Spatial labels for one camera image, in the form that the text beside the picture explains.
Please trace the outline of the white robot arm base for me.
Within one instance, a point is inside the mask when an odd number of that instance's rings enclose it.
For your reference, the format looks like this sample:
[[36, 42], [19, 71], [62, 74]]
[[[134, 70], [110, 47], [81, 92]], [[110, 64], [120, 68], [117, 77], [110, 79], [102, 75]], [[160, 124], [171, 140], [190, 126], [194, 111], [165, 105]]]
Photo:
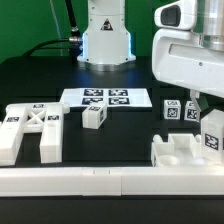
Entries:
[[121, 70], [136, 60], [125, 27], [125, 0], [88, 0], [88, 27], [82, 35], [80, 67], [96, 71]]

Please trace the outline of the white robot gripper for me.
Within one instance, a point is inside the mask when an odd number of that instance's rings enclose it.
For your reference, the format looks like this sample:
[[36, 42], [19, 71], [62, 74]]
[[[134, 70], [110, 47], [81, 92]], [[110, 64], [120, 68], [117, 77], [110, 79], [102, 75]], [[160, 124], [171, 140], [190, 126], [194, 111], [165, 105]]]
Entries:
[[154, 21], [156, 79], [191, 89], [198, 113], [208, 108], [200, 92], [224, 98], [224, 0], [178, 0], [158, 8]]

